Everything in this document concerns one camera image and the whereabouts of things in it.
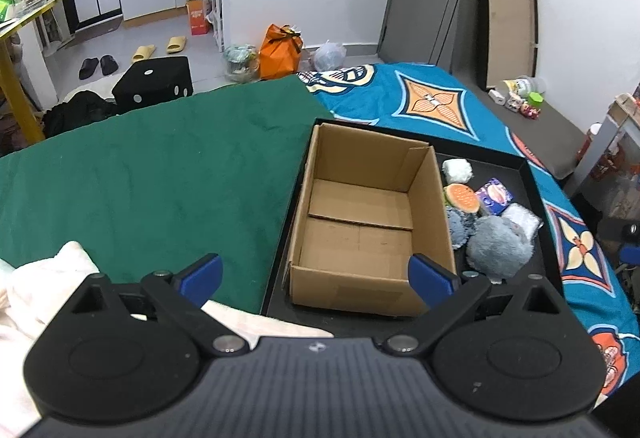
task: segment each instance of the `white towel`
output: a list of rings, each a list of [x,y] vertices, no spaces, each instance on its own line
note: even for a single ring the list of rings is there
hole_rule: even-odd
[[[33,341],[88,274],[98,268],[82,246],[65,244],[54,258],[14,269],[0,259],[0,438],[24,433],[40,418],[24,385],[22,365]],[[253,315],[213,301],[202,309],[243,336],[332,337],[323,330]]]

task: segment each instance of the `blue bedsheet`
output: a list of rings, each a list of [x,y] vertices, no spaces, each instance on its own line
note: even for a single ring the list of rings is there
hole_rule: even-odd
[[[473,93],[432,65],[365,65],[300,79],[336,118],[477,144],[527,158],[546,207],[564,294],[607,364],[601,399],[640,370],[638,321],[607,259],[542,163]]]

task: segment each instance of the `open cardboard box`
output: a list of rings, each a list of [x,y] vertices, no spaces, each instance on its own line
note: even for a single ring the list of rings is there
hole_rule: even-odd
[[[292,301],[418,315],[426,306],[407,280],[414,253],[456,273],[433,147],[314,126],[287,254]]]
[[[476,72],[481,89],[536,76],[538,0],[478,0]]]

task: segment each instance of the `gray pom pom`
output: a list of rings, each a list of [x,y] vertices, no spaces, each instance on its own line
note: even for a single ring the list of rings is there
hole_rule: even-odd
[[[516,275],[533,255],[533,246],[513,222],[499,216],[476,221],[476,233],[466,246],[466,260],[489,278]]]

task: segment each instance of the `orange bag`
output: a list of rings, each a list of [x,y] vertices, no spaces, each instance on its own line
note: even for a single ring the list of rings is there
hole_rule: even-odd
[[[272,24],[260,47],[260,78],[279,79],[298,71],[302,39],[288,24]]]

